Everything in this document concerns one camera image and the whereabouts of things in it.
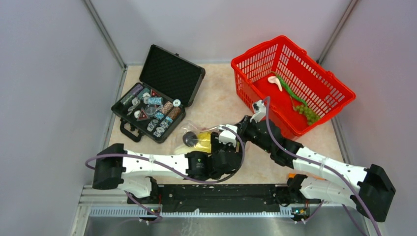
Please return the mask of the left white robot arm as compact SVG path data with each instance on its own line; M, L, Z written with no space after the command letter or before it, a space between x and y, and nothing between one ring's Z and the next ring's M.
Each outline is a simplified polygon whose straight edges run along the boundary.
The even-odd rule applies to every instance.
M154 177L215 184L230 179L244 160L245 146L237 125L188 131L181 144L178 153L171 155L138 153L113 144L86 161L94 170L92 188L119 189L152 203L158 195Z

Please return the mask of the dark purple toy fruit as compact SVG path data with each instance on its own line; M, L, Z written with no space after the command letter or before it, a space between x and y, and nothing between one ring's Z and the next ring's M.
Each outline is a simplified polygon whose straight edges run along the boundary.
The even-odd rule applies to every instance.
M198 143L198 137L196 133L188 131L182 136L182 141L187 147L194 147Z

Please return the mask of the red plastic basket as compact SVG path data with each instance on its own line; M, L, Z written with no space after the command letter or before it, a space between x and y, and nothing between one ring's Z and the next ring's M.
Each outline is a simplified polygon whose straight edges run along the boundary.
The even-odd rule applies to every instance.
M329 121L356 98L331 71L323 69L284 35L260 43L232 59L231 67L239 98L251 109L254 102L269 96L269 118L280 127L283 136L292 140ZM308 125L306 118L295 110L302 103L268 82L268 77L275 76L273 71L321 117L317 122Z

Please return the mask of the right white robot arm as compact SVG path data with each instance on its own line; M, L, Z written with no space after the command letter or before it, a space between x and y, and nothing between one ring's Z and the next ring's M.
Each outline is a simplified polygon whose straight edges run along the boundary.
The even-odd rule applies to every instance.
M269 119L269 107L259 100L255 114L233 124L236 133L270 155L278 165L320 177L294 177L297 184L288 189L295 203L304 199L322 199L354 207L376 222L385 222L396 189L383 167L355 166L323 156L301 143L285 138Z

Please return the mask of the green toy grape bunch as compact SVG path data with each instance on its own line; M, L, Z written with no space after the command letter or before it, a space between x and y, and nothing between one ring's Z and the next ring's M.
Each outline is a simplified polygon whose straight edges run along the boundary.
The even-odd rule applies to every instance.
M310 109L309 107L305 106L304 104L301 104L301 105L296 106L295 107L295 110L300 115L303 115L306 118L308 125L314 124L315 122L317 122L321 118L312 109Z

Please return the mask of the yellow toy cabbage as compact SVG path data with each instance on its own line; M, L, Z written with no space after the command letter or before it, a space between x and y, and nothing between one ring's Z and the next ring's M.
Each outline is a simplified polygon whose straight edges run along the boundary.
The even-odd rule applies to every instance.
M193 151L200 151L204 153L211 153L211 132L199 132L196 133L198 137L198 143L194 147L187 147L183 141L181 134L175 144L174 154L185 154Z

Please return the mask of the clear zip top bag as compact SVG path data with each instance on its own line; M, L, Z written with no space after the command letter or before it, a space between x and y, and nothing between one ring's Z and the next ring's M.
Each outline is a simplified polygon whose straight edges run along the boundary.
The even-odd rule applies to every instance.
M212 154L213 151L226 150L230 144L218 140L221 132L220 125L202 127L191 121L186 121L179 127L173 141L172 151L175 155L178 155L193 151Z

